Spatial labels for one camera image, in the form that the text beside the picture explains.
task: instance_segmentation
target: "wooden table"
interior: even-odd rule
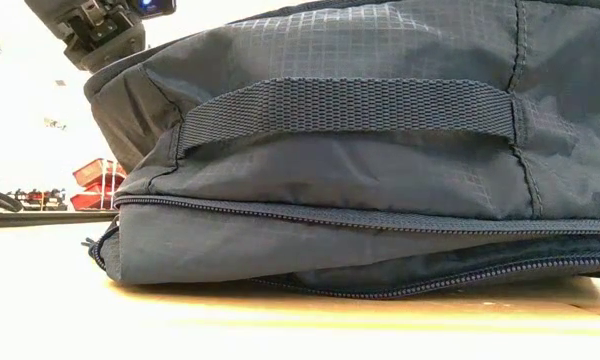
[[[355,347],[356,339],[368,343],[382,334],[379,339],[386,345],[381,349],[386,350],[403,346],[403,341],[390,339],[404,340],[405,333],[409,339],[463,339],[465,345],[475,336],[500,334],[509,347],[512,336],[537,340],[544,335],[544,344],[554,335],[600,339],[600,280],[586,278],[399,301],[295,295],[240,283],[122,288],[108,280],[80,245],[86,236],[97,238],[106,225],[0,229],[0,342],[18,339],[19,344],[29,341],[40,346],[34,339],[53,334],[54,339],[65,339],[63,344],[85,346],[85,341],[102,332],[114,332],[117,340],[151,332],[154,343],[156,336],[165,334],[171,342],[197,334],[196,346],[201,346],[213,334],[223,339],[233,334],[245,344],[266,336],[278,339],[276,344],[291,341],[298,347],[298,339],[307,337],[314,337],[311,344],[328,339],[329,344],[337,344],[329,336],[338,333],[347,334],[341,340],[345,348]],[[497,338],[488,344],[496,344]],[[483,340],[476,341],[484,345]],[[560,348],[569,345],[561,344]],[[449,350],[446,345],[437,348]]]

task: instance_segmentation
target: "zipper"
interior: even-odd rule
[[[391,300],[407,296],[422,294],[426,292],[439,291],[454,287],[466,286],[482,281],[493,280],[511,274],[519,274],[522,272],[533,272],[546,269],[557,268],[597,268],[600,269],[600,255],[598,256],[556,256],[544,259],[525,260],[511,262],[504,265],[496,265],[480,270],[468,271],[458,275],[452,275],[431,281],[424,281],[418,284],[413,284],[405,287],[394,288],[384,291],[369,291],[369,292],[347,292],[347,291],[332,291],[313,289],[300,285],[285,283],[282,281],[273,281],[267,279],[249,279],[254,282],[269,287],[288,290],[307,295],[320,295],[350,299],[364,300]]]
[[[183,199],[171,196],[121,196],[116,208],[127,204],[166,205],[277,220],[354,229],[445,235],[586,235],[600,234],[600,219],[476,220],[381,211],[329,209],[299,205]]]

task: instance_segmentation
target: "red object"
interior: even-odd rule
[[[111,207],[111,184],[106,186],[107,192],[104,195],[104,208]],[[102,199],[102,185],[93,184],[86,188],[82,193],[71,198],[71,203],[75,210],[91,210],[100,209],[100,201]]]
[[[103,162],[107,166],[105,175],[107,185],[111,184],[113,179],[113,161],[96,159],[73,173],[73,177],[76,178],[78,185],[87,188],[94,184],[101,184]],[[127,173],[122,166],[118,164],[116,169],[116,187],[118,187],[126,177]]]

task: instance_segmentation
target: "carry handle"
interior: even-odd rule
[[[203,144],[277,133],[469,131],[514,141],[509,95],[470,80],[279,78],[193,109],[178,157]]]

